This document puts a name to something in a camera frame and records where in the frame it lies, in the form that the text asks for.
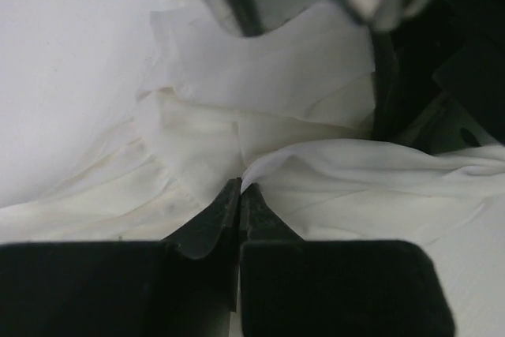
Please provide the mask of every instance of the crumpled cloth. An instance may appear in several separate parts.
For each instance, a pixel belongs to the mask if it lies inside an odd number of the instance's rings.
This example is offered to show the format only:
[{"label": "crumpled cloth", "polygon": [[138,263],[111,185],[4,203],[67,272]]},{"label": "crumpled cloth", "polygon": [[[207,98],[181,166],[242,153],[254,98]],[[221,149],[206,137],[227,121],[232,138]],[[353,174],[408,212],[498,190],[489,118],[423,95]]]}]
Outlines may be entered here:
[{"label": "crumpled cloth", "polygon": [[[324,2],[315,8],[321,20],[301,15],[286,26],[290,41],[279,32],[266,36],[265,46],[221,40],[198,0],[182,3],[180,13],[151,15],[158,45],[136,97],[130,92],[132,112],[97,133],[38,200],[0,209],[0,242],[164,238],[227,179],[242,176],[244,186],[259,182],[272,209],[304,238],[422,244],[439,269],[459,335],[503,333],[505,290],[497,283],[505,219],[496,199],[505,192],[504,149],[432,157],[366,140],[373,67],[348,65],[339,50],[370,62],[368,39],[345,20],[331,20]],[[321,33],[308,28],[313,23]],[[191,28],[199,28],[198,39]],[[309,58],[305,73],[301,62]]]}]

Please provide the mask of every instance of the wrinkled fabric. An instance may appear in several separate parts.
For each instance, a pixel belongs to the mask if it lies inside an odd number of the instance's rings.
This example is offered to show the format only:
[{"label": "wrinkled fabric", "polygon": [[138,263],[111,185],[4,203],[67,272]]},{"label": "wrinkled fabric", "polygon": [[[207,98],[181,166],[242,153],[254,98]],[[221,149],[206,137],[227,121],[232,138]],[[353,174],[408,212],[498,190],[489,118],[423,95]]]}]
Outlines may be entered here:
[{"label": "wrinkled fabric", "polygon": [[1,243],[159,240],[242,176],[307,239],[422,244],[459,335],[503,334],[503,148],[366,140],[368,37],[325,1],[247,41],[199,0],[4,3]]},{"label": "wrinkled fabric", "polygon": [[312,108],[352,85],[345,97],[354,104],[352,114],[361,111],[366,117],[373,109],[368,32],[329,0],[253,39],[222,31],[203,5],[153,13],[151,24],[170,57],[167,77],[180,99],[351,126],[355,119],[348,121],[339,107],[334,112]]}]

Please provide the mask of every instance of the silver metal part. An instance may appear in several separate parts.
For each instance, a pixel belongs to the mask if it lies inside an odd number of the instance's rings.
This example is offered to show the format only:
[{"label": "silver metal part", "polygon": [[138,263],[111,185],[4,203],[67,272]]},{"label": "silver metal part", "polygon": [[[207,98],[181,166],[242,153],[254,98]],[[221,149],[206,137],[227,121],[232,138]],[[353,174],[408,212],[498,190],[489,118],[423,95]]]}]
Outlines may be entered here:
[{"label": "silver metal part", "polygon": [[317,0],[205,0],[215,19],[231,34],[259,36],[272,31]]},{"label": "silver metal part", "polygon": [[433,100],[417,119],[391,142],[432,155],[499,144],[447,94]]}]

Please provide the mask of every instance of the white cloth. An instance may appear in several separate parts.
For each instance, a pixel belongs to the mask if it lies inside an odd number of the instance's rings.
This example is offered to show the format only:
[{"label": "white cloth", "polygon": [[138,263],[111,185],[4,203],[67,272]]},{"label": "white cloth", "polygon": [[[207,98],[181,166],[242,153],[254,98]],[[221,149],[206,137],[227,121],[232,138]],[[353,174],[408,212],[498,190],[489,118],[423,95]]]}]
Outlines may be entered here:
[{"label": "white cloth", "polygon": [[[201,4],[154,13],[152,24],[165,53],[174,58],[170,86],[191,103],[342,125],[339,107],[312,114],[310,108],[373,71],[368,32],[329,0],[254,39],[228,35]],[[352,114],[370,113],[367,90],[354,93],[362,97],[354,99]]]},{"label": "white cloth", "polygon": [[505,331],[503,203],[489,209],[503,149],[356,140],[373,109],[368,39],[324,2],[246,42],[197,0],[0,7],[0,204],[33,200],[0,209],[0,242],[160,239],[243,174],[306,238],[421,243],[460,337]]}]

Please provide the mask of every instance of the white fabric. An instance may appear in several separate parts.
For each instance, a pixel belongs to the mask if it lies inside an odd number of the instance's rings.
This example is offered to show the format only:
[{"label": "white fabric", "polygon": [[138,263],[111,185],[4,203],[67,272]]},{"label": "white fabric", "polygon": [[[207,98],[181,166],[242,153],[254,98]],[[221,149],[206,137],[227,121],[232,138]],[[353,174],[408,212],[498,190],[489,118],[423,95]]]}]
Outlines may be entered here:
[{"label": "white fabric", "polygon": [[246,42],[197,0],[0,9],[0,242],[160,239],[243,174],[306,238],[421,243],[460,337],[505,331],[505,201],[489,207],[503,149],[356,140],[373,109],[368,39],[326,3]]},{"label": "white fabric", "polygon": [[[170,85],[192,103],[311,119],[310,107],[373,71],[368,32],[329,0],[255,39],[228,35],[203,5],[154,14],[152,23],[165,52],[177,58]],[[354,104],[355,114],[369,112],[367,95]],[[340,115],[314,116],[342,125]]]}]

